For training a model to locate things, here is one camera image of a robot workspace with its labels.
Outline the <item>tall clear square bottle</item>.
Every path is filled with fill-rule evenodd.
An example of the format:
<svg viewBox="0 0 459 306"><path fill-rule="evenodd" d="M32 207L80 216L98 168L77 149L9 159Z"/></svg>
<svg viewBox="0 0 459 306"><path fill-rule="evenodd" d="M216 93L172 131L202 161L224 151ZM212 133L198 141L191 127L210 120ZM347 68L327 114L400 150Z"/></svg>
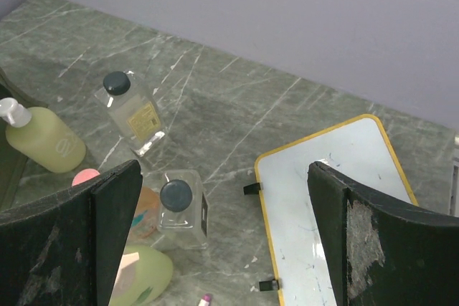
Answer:
<svg viewBox="0 0 459 306"><path fill-rule="evenodd" d="M135 72L108 73L95 98L137 156L145 156L166 136L166 126L153 99L153 92L144 78Z"/></svg>

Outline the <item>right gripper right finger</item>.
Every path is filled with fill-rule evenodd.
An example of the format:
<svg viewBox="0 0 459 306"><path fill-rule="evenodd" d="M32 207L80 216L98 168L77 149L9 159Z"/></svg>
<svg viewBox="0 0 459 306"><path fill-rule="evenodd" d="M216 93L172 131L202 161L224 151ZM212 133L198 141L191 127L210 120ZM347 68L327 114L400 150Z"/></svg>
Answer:
<svg viewBox="0 0 459 306"><path fill-rule="evenodd" d="M307 183L337 305L458 304L458 218L319 161Z"/></svg>

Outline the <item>orange bottle pink cap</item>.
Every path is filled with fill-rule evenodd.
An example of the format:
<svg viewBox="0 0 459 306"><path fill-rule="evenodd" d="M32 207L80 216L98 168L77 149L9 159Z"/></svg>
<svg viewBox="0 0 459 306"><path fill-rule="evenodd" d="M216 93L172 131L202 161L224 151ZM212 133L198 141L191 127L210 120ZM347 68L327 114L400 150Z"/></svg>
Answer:
<svg viewBox="0 0 459 306"><path fill-rule="evenodd" d="M146 239L155 232L159 206L159 195L151 188L142 186L128 235L129 242Z"/></svg>

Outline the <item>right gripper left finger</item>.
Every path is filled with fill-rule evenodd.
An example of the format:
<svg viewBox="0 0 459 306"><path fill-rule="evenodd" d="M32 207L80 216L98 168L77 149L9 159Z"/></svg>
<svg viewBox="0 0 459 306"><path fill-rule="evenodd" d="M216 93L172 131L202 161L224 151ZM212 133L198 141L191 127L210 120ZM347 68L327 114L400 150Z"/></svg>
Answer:
<svg viewBox="0 0 459 306"><path fill-rule="evenodd" d="M2 305L108 305L143 184L137 160L1 212Z"/></svg>

